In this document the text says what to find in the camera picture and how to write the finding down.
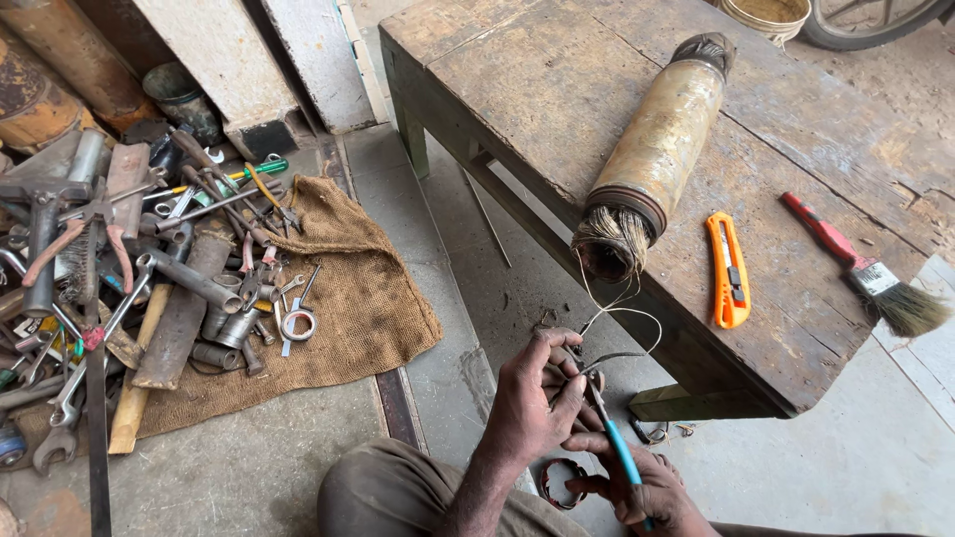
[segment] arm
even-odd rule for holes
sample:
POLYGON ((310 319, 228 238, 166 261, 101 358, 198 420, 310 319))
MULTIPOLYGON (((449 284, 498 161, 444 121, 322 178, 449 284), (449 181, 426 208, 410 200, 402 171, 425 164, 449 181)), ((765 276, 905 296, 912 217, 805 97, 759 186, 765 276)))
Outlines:
POLYGON ((436 537, 494 535, 504 500, 520 472, 570 437, 581 409, 584 378, 561 347, 581 341, 567 329, 537 331, 520 354, 501 366, 484 436, 436 537), (553 408, 543 387, 548 363, 559 365, 570 378, 554 399, 553 408))
POLYGON ((522 471, 499 464, 478 447, 435 536, 494 535, 504 500, 522 471))

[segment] red pliers handle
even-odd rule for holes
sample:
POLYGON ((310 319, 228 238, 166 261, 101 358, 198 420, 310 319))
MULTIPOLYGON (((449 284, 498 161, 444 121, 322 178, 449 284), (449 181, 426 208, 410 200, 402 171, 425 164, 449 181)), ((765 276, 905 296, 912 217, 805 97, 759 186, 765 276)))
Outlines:
MULTIPOLYGON (((39 277, 43 268, 56 257, 57 253, 62 251, 69 243, 73 242, 76 237, 79 237, 80 233, 83 232, 83 228, 86 227, 86 224, 89 222, 89 220, 85 219, 66 221, 66 231, 57 237, 46 249, 40 252, 40 255, 37 255, 36 259, 30 264, 27 273, 23 275, 23 287, 33 287, 36 284, 36 278, 39 277)), ((122 243, 123 231, 124 229, 121 226, 114 226, 112 224, 106 226, 106 236, 109 238, 113 250, 116 251, 119 264, 122 266, 122 290, 129 294, 133 292, 133 280, 135 277, 133 276, 133 264, 130 263, 129 254, 126 253, 126 246, 122 243)))

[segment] red brush handle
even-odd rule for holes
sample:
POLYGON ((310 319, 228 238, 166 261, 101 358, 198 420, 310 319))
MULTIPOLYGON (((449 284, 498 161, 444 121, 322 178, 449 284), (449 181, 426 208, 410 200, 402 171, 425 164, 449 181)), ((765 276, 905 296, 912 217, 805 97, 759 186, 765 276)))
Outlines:
POLYGON ((788 206, 792 207, 793 210, 802 217, 802 220, 806 221, 806 224, 822 239, 822 243, 831 249, 833 253, 845 261, 852 263, 856 263, 861 259, 861 256, 852 248, 852 243, 849 242, 849 239, 846 239, 845 236, 839 233, 828 222, 822 220, 813 208, 797 198, 796 194, 786 192, 782 195, 781 199, 786 202, 788 206))

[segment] brush bristles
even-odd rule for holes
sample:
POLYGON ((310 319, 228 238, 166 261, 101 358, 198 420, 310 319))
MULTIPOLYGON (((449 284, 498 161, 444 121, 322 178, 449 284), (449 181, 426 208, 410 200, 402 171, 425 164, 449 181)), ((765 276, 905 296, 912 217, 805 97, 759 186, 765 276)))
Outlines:
POLYGON ((615 283, 644 269, 649 243, 642 216, 597 205, 577 227, 570 247, 587 272, 615 283))
POLYGON ((897 337, 918 337, 939 328, 952 309, 938 298, 905 283, 872 297, 873 304, 897 337))

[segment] paint brush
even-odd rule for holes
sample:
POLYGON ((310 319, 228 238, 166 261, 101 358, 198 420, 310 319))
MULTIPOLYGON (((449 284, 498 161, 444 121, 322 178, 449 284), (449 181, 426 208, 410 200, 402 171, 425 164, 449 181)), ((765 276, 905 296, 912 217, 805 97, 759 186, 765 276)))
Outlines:
POLYGON ((848 239, 795 194, 786 192, 781 199, 802 217, 824 245, 850 263, 846 275, 876 306, 892 334, 916 337, 939 328, 951 315, 951 308, 935 296, 900 281, 878 259, 856 253, 848 239))

